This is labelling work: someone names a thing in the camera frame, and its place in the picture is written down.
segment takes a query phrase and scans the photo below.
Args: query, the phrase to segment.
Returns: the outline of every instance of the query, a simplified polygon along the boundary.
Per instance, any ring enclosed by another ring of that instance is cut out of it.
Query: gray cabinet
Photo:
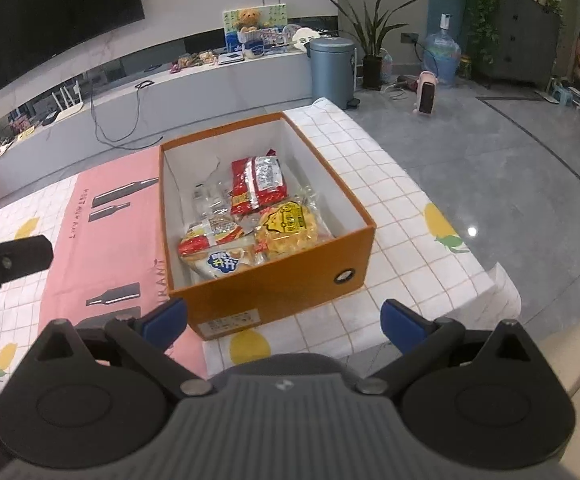
[[[499,33],[494,62],[481,62],[478,70],[492,79],[545,87],[556,56],[558,15],[534,0],[499,0],[493,22]]]

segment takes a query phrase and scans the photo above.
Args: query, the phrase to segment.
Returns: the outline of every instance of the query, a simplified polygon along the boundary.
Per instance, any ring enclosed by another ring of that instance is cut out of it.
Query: teddy bear
[[[259,28],[259,19],[261,12],[258,9],[241,9],[239,11],[239,20],[235,23],[235,28],[241,32],[251,32]]]

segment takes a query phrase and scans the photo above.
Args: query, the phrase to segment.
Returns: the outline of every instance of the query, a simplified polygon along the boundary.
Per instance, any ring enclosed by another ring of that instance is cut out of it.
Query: snack package
[[[261,212],[255,237],[268,258],[278,258],[314,247],[332,238],[321,218],[313,192],[302,193]]]
[[[179,256],[188,256],[216,245],[233,242],[245,235],[243,228],[229,216],[204,218],[188,228],[179,243]]]
[[[233,215],[246,215],[287,197],[279,159],[270,150],[266,156],[251,156],[232,162]]]
[[[257,250],[254,237],[249,235],[235,242],[182,256],[181,259],[202,278],[211,280],[262,263],[262,254]]]
[[[212,65],[217,62],[216,55],[211,50],[206,50],[199,54],[199,59],[204,65]]]
[[[188,68],[190,66],[201,66],[202,60],[198,54],[183,54],[179,57],[179,69]]]

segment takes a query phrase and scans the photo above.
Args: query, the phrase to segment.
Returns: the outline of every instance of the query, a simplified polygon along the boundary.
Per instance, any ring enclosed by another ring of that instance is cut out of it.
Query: wall outlet
[[[401,32],[401,43],[417,43],[419,35],[416,32]]]

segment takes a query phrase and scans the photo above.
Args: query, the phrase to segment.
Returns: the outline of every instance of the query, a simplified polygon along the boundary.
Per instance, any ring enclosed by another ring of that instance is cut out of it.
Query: gray trash can
[[[326,97],[342,110],[355,95],[355,43],[315,38],[305,45],[312,67],[312,98]]]

